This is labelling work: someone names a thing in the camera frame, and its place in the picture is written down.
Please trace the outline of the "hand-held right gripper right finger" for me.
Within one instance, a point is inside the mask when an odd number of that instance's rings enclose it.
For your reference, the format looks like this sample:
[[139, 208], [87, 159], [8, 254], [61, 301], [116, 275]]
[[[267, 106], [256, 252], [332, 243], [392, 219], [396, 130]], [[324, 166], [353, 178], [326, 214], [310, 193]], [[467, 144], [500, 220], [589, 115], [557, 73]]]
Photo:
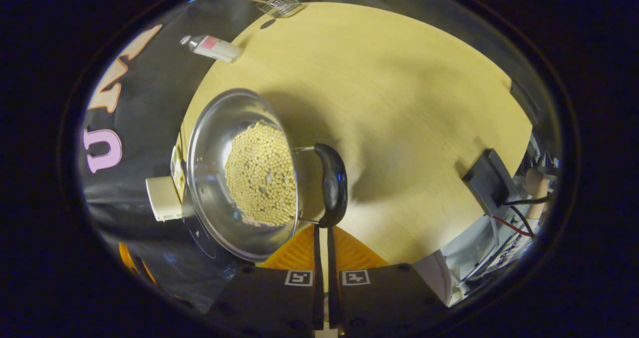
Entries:
[[435, 331], [449, 307], [413, 265], [390, 265], [340, 227], [327, 230], [328, 309], [341, 331]]

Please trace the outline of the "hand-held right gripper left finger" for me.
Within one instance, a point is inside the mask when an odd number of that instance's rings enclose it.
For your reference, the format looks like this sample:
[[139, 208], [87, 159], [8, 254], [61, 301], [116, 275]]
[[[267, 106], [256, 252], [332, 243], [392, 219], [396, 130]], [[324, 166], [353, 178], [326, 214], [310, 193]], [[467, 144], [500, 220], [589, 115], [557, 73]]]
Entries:
[[242, 267], [207, 313], [224, 336], [313, 336], [323, 325], [320, 230], [306, 227], [260, 267]]

